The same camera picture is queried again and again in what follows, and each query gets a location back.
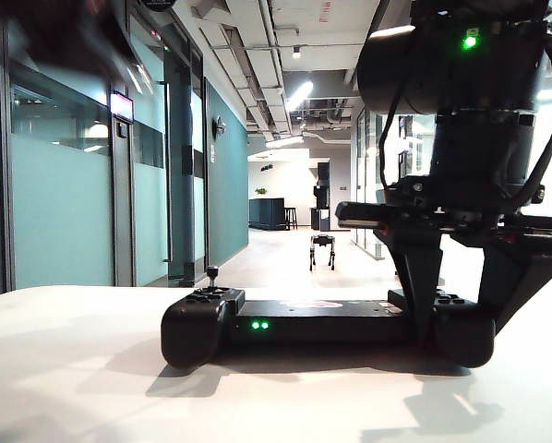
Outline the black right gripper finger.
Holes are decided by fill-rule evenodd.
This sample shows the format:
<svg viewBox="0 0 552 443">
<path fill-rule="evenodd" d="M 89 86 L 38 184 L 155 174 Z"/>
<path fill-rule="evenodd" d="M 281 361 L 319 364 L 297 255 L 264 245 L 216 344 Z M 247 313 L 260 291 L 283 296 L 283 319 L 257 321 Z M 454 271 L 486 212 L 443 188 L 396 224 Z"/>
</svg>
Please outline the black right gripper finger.
<svg viewBox="0 0 552 443">
<path fill-rule="evenodd" d="M 381 233 L 406 297 L 416 338 L 429 332 L 442 259 L 441 233 L 436 230 L 388 230 Z"/>
<path fill-rule="evenodd" d="M 484 246 L 476 334 L 496 335 L 552 279 L 552 243 Z"/>
</svg>

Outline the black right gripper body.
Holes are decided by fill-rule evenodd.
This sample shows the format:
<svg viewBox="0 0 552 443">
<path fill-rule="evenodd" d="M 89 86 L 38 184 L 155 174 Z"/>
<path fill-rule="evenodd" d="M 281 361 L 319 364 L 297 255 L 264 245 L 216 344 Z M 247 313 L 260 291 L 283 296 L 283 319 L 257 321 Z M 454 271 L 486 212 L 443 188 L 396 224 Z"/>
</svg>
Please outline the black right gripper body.
<svg viewBox="0 0 552 443">
<path fill-rule="evenodd" d="M 340 226 L 371 229 L 386 237 L 400 229 L 438 231 L 471 247 L 497 239 L 513 242 L 522 234 L 552 236 L 552 217 L 521 214 L 520 201 L 488 183 L 406 176 L 384 197 L 383 203 L 340 203 Z"/>
</svg>

